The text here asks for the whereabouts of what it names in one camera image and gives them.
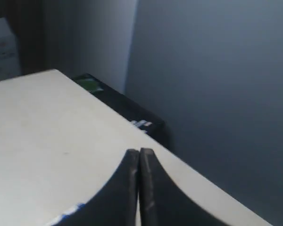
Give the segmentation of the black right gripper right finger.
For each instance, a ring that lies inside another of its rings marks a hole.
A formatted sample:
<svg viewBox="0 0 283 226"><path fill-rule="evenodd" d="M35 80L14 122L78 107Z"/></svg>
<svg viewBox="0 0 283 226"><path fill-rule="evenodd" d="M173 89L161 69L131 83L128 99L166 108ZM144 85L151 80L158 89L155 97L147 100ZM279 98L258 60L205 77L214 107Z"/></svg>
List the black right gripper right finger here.
<svg viewBox="0 0 283 226"><path fill-rule="evenodd" d="M171 179L154 151L140 150L139 202L143 226L225 226Z"/></svg>

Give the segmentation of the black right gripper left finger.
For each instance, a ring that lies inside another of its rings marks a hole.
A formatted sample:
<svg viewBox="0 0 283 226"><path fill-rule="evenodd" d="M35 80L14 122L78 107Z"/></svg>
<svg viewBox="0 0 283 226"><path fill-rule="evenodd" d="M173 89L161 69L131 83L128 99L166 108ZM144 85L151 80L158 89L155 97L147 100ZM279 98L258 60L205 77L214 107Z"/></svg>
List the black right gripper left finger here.
<svg viewBox="0 0 283 226"><path fill-rule="evenodd" d="M134 226L139 185L139 151L128 149L108 182L87 202L49 226Z"/></svg>

